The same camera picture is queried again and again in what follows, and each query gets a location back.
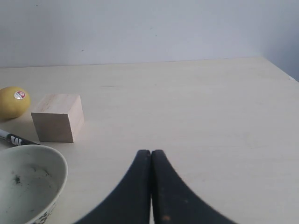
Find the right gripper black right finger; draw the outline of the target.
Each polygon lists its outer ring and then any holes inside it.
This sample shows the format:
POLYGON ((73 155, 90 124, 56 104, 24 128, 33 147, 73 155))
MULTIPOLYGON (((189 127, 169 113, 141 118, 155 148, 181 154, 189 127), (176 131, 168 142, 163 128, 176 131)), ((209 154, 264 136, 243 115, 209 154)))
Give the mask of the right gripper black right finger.
POLYGON ((234 224, 198 197, 180 178, 163 150, 151 154, 152 206, 156 224, 234 224))

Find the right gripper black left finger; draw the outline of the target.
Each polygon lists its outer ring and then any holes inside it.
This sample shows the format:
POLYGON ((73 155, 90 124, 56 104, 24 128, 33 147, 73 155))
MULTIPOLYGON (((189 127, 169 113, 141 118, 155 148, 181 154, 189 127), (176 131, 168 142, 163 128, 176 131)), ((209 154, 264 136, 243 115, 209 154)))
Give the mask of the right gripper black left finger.
POLYGON ((148 224, 151 206, 151 152, 139 150, 114 190, 78 224, 148 224))

